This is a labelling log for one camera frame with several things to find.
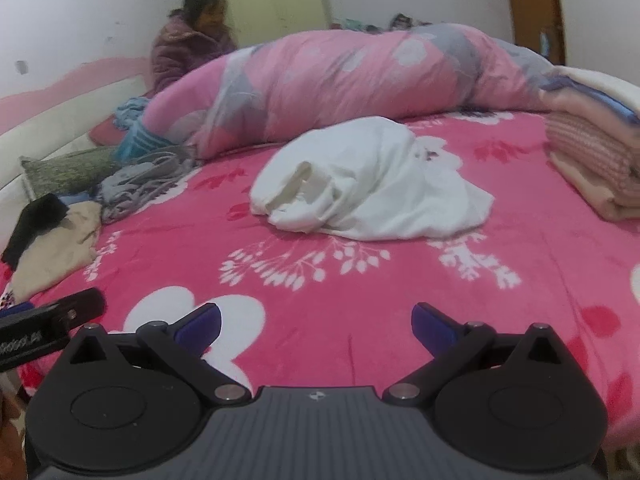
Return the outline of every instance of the white cloth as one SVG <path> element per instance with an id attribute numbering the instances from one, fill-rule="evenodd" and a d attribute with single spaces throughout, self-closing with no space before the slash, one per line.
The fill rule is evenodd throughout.
<path id="1" fill-rule="evenodd" d="M 260 172 L 252 212 L 281 230 L 353 240 L 445 238 L 482 224 L 494 197 L 446 162 L 459 158 L 428 152 L 429 139 L 380 117 L 307 132 Z"/>

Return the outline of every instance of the green pillow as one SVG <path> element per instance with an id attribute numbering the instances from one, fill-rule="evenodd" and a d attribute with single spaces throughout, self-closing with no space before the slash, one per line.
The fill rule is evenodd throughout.
<path id="1" fill-rule="evenodd" d="M 47 193 L 74 195 L 89 191 L 122 165 L 111 159 L 116 148 L 101 146 L 48 160 L 20 157 L 23 180 L 30 200 Z"/>

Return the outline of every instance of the gray cloth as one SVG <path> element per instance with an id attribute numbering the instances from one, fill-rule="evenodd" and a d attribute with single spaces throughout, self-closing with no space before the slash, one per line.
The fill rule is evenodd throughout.
<path id="1" fill-rule="evenodd" d="M 155 199 L 197 167 L 190 146 L 161 148 L 141 156 L 110 177 L 98 188 L 102 223 L 122 220 Z"/>

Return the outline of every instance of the child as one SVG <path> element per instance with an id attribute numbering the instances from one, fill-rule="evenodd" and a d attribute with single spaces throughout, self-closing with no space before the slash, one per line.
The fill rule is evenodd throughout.
<path id="1" fill-rule="evenodd" d="M 151 53 L 152 95 L 199 66 L 236 49 L 225 25 L 226 0 L 184 0 L 160 31 Z"/>

